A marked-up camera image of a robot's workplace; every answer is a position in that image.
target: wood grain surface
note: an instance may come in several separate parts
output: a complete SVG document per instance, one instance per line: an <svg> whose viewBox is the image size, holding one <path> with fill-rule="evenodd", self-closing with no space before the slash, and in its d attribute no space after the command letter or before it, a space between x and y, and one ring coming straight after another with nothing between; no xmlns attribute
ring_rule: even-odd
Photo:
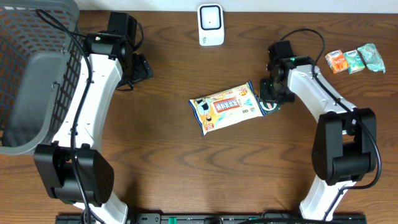
<svg viewBox="0 0 398 224"><path fill-rule="evenodd" d="M267 48L298 28L319 30L326 53L374 43L385 74L365 69L332 74L319 67L341 95L377 116L377 143L384 169L369 190L349 191L338 212L366 214L368 223L397 223L398 215L398 16L393 14L224 14L225 42L198 43L194 12L132 12L143 26L139 49L155 77L133 92L115 92L103 131L103 155L115 171L114 191L135 207L165 213L257 213L295 210L315 173L314 118L304 104L283 105L201 137L188 100L267 77ZM82 33L106 29L109 12L82 11ZM321 42L310 33L291 38L297 55L315 58ZM361 184L367 184L368 174ZM53 223L59 213L78 213L50 199L31 156L0 156L0 223Z"/></svg>

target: black mounting bracket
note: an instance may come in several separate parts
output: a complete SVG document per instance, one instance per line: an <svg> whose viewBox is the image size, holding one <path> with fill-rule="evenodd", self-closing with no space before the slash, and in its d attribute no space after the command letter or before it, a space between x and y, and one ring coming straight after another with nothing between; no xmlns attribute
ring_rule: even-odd
<svg viewBox="0 0 398 224"><path fill-rule="evenodd" d="M353 113L376 139L376 115L369 108ZM354 136L354 141L343 143L342 132ZM360 181L376 167L376 156L368 135L347 113L327 113L319 116L312 149L312 164L317 176L328 185L352 180Z"/></svg>
<svg viewBox="0 0 398 224"><path fill-rule="evenodd" d="M295 101L295 94L288 88L291 70L301 65L311 65L312 58L296 57L288 40L277 41L268 48L270 71L268 79L260 81L260 99L263 102L284 104Z"/></svg>
<svg viewBox="0 0 398 224"><path fill-rule="evenodd" d="M212 214L212 215L177 215L177 214L158 214L158 213L136 213L132 218L128 218L126 224L240 224L248 220L259 220L264 223L262 218L293 218L302 219L299 214L289 212L265 212L252 215L243 214ZM367 224L365 215L333 215L333 221L340 224ZM80 215L59 215L55 218L55 224L80 224Z"/></svg>
<svg viewBox="0 0 398 224"><path fill-rule="evenodd" d="M76 149L75 155L88 203L100 207L111 196L113 168L97 150L90 149L87 144ZM33 158L50 198L58 198L68 204L83 201L70 162L70 148L60 147L58 142L39 144Z"/></svg>
<svg viewBox="0 0 398 224"><path fill-rule="evenodd" d="M132 84L154 76L145 56L134 53L139 47L134 45L137 24L137 20L128 13L111 12L107 30L87 34L83 44L86 55L102 54L108 55L109 59L119 60L123 75L116 88L129 85L132 90Z"/></svg>

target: black wire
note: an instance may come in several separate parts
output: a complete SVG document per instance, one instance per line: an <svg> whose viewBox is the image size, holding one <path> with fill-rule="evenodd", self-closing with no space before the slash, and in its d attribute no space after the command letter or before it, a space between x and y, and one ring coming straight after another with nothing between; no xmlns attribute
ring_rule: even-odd
<svg viewBox="0 0 398 224"><path fill-rule="evenodd" d="M141 47L142 43L144 42L144 30L142 29L141 23L138 22L139 29L141 31L141 40L136 44L133 48L132 51L135 52L138 50L139 47Z"/></svg>
<svg viewBox="0 0 398 224"><path fill-rule="evenodd" d="M307 220L298 218L262 218L257 220L246 220L239 224L256 224L256 223L313 223L313 224L340 224L338 222L326 222L321 220Z"/></svg>
<svg viewBox="0 0 398 224"><path fill-rule="evenodd" d="M83 92L83 95L81 96L81 100L79 102L78 108L76 110L76 115L75 115L75 119L73 120L73 124L72 124L72 128L70 130L70 149L71 149L71 160L72 160L72 168L73 168L73 173L75 175L77 184L79 186L80 189L80 193L81 196L83 197L83 202L85 204L85 208L86 208L86 213L88 215L88 223L91 224L91 210L90 210L90 205L88 203L87 200L87 195L84 189L84 186L81 182L80 179L80 174L77 168L78 165L78 159L77 156L75 154L75 136L76 136L76 127L77 127L77 122L80 116L80 112L81 109L83 107L83 104L85 102L87 93L88 93L88 89L90 88L90 84L91 84L91 80L93 78L93 73L91 71L91 65L90 62L88 61L87 56L85 55L85 52L83 50L83 48L81 47L79 41L76 40L76 38L73 36L73 34L58 20L56 20L56 18L52 17L49 13L47 13L46 11L44 11L43 9L36 9L36 14L43 19L43 17L40 15L40 13L44 14L45 16L47 16L48 18L50 18L54 23L56 23L56 25L59 26L59 28L64 31L66 34L68 34L72 40L72 42L77 46L78 50L80 51L80 53L82 54L83 58L85 59L86 65L87 65L87 69L88 69L88 78L86 81L86 87L85 90Z"/></svg>
<svg viewBox="0 0 398 224"><path fill-rule="evenodd" d="M61 27L59 27L59 26L56 26L55 24L53 24L52 22L50 22L50 21L48 21L46 18L44 18L40 13L37 13L37 10L36 10L36 14L37 14L37 16L39 16L44 22L46 22L48 25L50 25L50 26L52 26L53 28L56 28L57 30L60 30L60 31L64 31ZM86 37L85 35L83 35L83 34L79 34L79 33L76 33L76 32L72 32L72 31L69 31L71 34L73 34L73 35L76 35L76 36L79 36L79 37Z"/></svg>
<svg viewBox="0 0 398 224"><path fill-rule="evenodd" d="M105 224L105 222L102 221L102 219L100 219L100 217L98 217L95 213L92 213L91 215L94 216L94 219L98 221L100 224ZM80 222L86 223L85 218L86 218L86 209L84 209L83 212L81 213Z"/></svg>
<svg viewBox="0 0 398 224"><path fill-rule="evenodd" d="M268 209L265 212L263 212L261 214L261 218L265 218L265 215L267 215L268 213L278 213L282 218L284 217L278 210L276 209Z"/></svg>
<svg viewBox="0 0 398 224"><path fill-rule="evenodd" d="M381 176L381 171L382 171L382 164L381 164L381 156L380 156L380 152L379 152L379 148L376 144L376 140L374 139L374 136L371 134L371 132L369 131L369 129L365 126L365 124L362 123L362 121L358 118L358 116L356 114L354 114L349 108L347 108L347 106L345 106L337 97L335 97L324 85L323 83L318 79L318 74L315 73L315 67L317 66L317 62L319 60L319 58L322 56L323 51L325 50L326 47L326 43L325 43L325 38L322 36L321 33L319 33L316 30L313 29L308 29L308 28L303 28L303 29L297 29L294 30L286 35L283 36L283 38L281 38L281 40L284 40L286 37L290 36L291 34L294 34L296 32L301 32L301 31L310 31L313 33L316 33L322 40L322 50L319 54L319 56L317 57L317 59L314 61L314 63L312 64L312 77L317 81L317 83L321 86L321 88L336 102L336 104L338 104L339 106L341 106L344 110L347 111L347 113L356 121L356 123L361 127L361 129L366 133L366 135L368 136L371 144L373 145L374 148L374 152L376 154L376 162L377 162L377 172L376 175L374 177L374 179L372 180L372 182L370 182L369 184L363 185L363 186L351 186L351 187L342 187L339 189L335 199L332 201L330 207L328 208L328 210L325 212L325 216L323 217L323 220L326 220L327 216L329 215L329 213L331 212L331 210L333 209L333 207L336 205L338 199L340 198L341 195L343 195L345 190L361 190L361 189L369 189L371 187L373 187L380 179Z"/></svg>

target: white device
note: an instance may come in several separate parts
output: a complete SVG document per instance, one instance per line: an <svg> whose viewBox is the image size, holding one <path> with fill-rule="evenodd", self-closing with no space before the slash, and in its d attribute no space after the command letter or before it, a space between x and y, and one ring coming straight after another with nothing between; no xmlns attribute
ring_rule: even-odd
<svg viewBox="0 0 398 224"><path fill-rule="evenodd" d="M289 89L295 93L305 104L312 116L318 122L321 114L329 112L344 113L346 112L340 105L337 105L327 92L313 79L311 73L312 65L297 66L296 69L289 72L287 77L287 85ZM356 106L349 101L346 101L322 76L320 69L315 67L315 72L318 74L318 79L322 84L335 95L340 101L351 111ZM312 220L322 220L326 211L333 203L338 191L342 187L353 186L356 182L344 181L338 182L335 185L329 186L324 180L321 180L317 175L311 186L311 189L305 199L300 203L300 211L303 218ZM334 207L328 214L326 221L331 221L333 212L343 197L340 197L335 203Z"/></svg>
<svg viewBox="0 0 398 224"><path fill-rule="evenodd" d="M224 42L223 8L219 4L202 4L198 8L199 44L216 46Z"/></svg>
<svg viewBox="0 0 398 224"><path fill-rule="evenodd" d="M107 55L90 54L88 57L93 78L88 90L85 103L81 109L76 131L76 145L83 143L90 144L93 149L101 152L102 130L106 113L116 85L122 78L122 67L118 59L109 59ZM76 87L75 94L65 120L52 141L58 141L59 146L70 147L70 126L75 117L81 96L83 95L88 69L85 60L81 59L80 78ZM85 209L84 203L74 203L74 206ZM118 199L114 192L111 193L109 200L101 207L90 204L91 212L97 215L105 223L125 224L127 219L128 207Z"/></svg>

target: gray plastic basket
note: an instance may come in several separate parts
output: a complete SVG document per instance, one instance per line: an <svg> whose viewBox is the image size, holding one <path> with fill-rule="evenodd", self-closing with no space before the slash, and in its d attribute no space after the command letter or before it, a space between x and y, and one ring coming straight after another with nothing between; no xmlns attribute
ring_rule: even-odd
<svg viewBox="0 0 398 224"><path fill-rule="evenodd" d="M49 143L79 78L76 45L37 17L37 8L78 32L74 0L0 1L1 154L32 154L36 145Z"/></svg>

